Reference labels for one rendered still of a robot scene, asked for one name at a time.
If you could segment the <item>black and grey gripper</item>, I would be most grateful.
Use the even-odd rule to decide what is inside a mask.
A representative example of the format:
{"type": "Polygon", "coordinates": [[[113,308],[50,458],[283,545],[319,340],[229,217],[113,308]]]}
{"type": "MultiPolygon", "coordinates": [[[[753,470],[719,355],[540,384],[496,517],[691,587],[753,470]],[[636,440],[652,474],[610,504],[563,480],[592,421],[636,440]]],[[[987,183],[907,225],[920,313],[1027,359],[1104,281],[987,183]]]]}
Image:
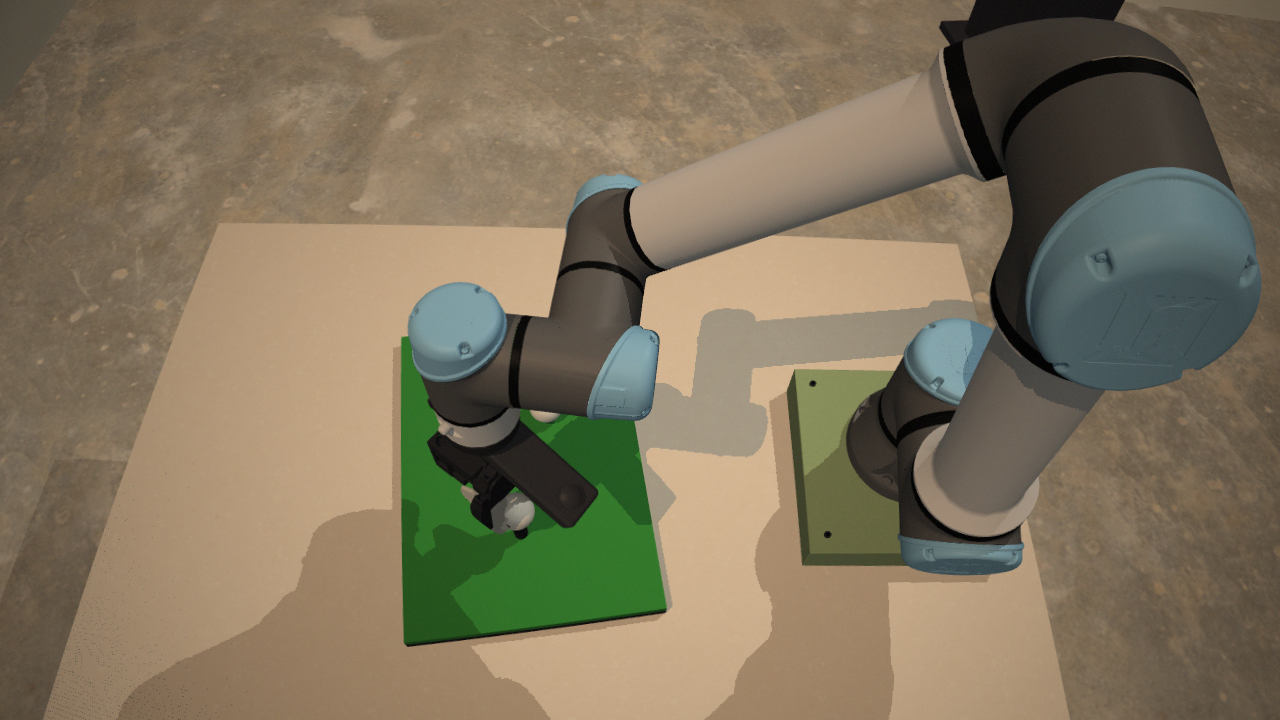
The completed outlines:
{"type": "Polygon", "coordinates": [[[508,505],[506,496],[509,495],[515,486],[506,479],[500,471],[497,471],[492,464],[486,462],[481,455],[495,454],[500,448],[509,445],[518,430],[518,425],[520,419],[515,429],[511,430],[509,436],[506,436],[504,439],[486,447],[472,448],[457,445],[447,436],[442,436],[439,430],[436,430],[436,433],[428,439],[428,446],[433,454],[436,466],[442,468],[442,470],[448,473],[451,477],[454,477],[456,480],[460,480],[460,483],[463,484],[461,486],[461,492],[471,503],[470,509],[474,518],[476,518],[477,521],[481,521],[483,525],[488,527],[490,530],[494,530],[497,534],[503,534],[506,530],[509,530],[509,527],[507,525],[508,518],[506,518],[506,507],[508,505]],[[456,448],[449,442],[454,445],[456,448]],[[465,451],[465,454],[461,451],[465,451]],[[471,483],[474,489],[466,487],[467,483],[471,483]]]}

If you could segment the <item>green golf mat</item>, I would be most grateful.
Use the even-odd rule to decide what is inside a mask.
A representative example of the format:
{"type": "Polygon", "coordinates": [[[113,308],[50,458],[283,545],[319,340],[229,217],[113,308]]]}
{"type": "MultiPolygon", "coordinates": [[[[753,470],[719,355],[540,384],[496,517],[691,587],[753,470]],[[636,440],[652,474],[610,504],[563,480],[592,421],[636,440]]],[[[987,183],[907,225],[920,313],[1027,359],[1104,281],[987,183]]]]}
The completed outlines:
{"type": "Polygon", "coordinates": [[[540,439],[598,496],[573,528],[534,503],[522,530],[477,521],[428,446],[439,421],[401,337],[401,528],[407,647],[655,615],[666,605],[635,421],[561,414],[540,439]]]}

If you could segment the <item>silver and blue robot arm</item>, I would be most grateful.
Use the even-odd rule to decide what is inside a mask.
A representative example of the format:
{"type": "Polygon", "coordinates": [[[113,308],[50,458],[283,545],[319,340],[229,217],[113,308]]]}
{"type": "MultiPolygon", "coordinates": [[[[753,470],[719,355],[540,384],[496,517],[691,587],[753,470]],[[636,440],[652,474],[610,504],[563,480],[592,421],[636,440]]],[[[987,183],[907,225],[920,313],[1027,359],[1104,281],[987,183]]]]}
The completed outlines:
{"type": "Polygon", "coordinates": [[[644,184],[588,181],[548,318],[507,314],[467,282],[413,306],[438,430],[474,448],[509,436],[520,409],[643,420],[660,345],[640,325],[649,275],[960,174],[1009,181],[995,331],[925,325],[854,413],[846,446],[858,477],[899,502],[909,568],[1011,571],[1037,475],[1105,391],[1201,370],[1260,304],[1254,231],[1189,70],[1116,20],[1004,26],[644,184]]]}

